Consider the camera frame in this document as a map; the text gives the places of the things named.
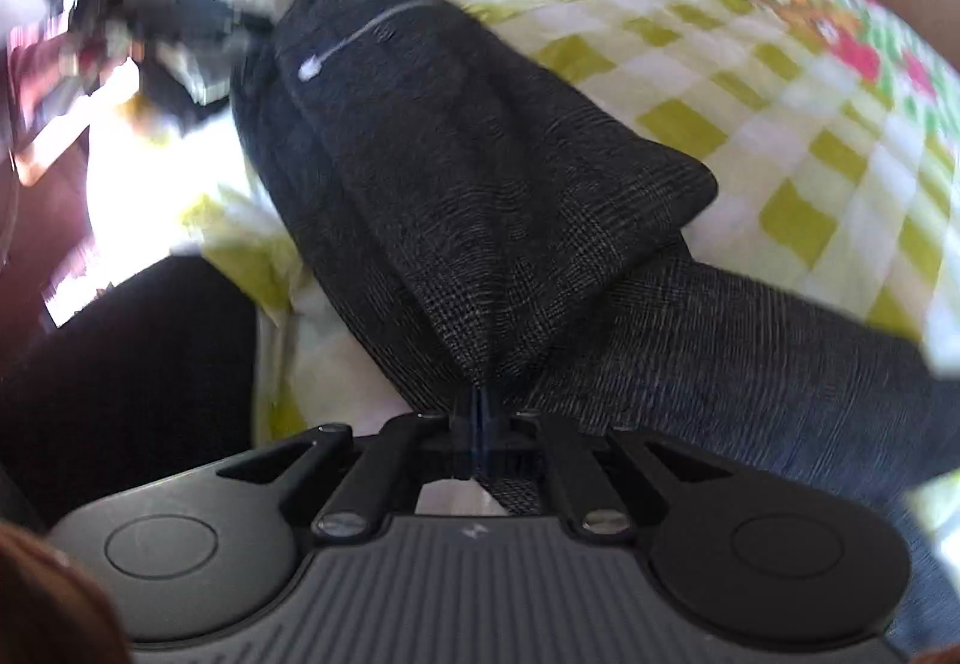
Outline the dark grey checked pants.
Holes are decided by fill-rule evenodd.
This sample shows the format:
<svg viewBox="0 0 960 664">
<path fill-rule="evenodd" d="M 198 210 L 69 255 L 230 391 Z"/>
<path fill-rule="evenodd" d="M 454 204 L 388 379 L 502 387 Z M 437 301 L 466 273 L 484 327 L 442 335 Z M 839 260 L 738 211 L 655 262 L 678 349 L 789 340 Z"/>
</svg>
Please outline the dark grey checked pants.
<svg viewBox="0 0 960 664">
<path fill-rule="evenodd" d="M 245 155 L 412 407 L 469 388 L 646 427 L 864 501 L 910 545 L 892 636 L 955 641 L 905 495 L 958 464 L 958 388 L 911 343 L 693 258 L 715 176 L 444 0 L 278 0 L 233 77 Z"/>
</svg>

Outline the yellow checked bed quilt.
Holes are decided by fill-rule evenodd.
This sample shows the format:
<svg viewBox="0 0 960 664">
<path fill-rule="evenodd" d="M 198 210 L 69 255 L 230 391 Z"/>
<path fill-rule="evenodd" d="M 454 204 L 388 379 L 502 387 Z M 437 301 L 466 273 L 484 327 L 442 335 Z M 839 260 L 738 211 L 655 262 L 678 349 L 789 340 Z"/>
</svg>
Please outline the yellow checked bed quilt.
<svg viewBox="0 0 960 664">
<path fill-rule="evenodd" d="M 695 258 L 957 373 L 958 77 L 895 15 L 871 0 L 449 1 L 711 168 L 718 198 L 685 232 Z M 231 116 L 181 134 L 121 109 L 89 153 L 94 287 L 195 253 L 259 307 L 257 438 L 373 430 L 402 410 L 299 260 Z"/>
</svg>

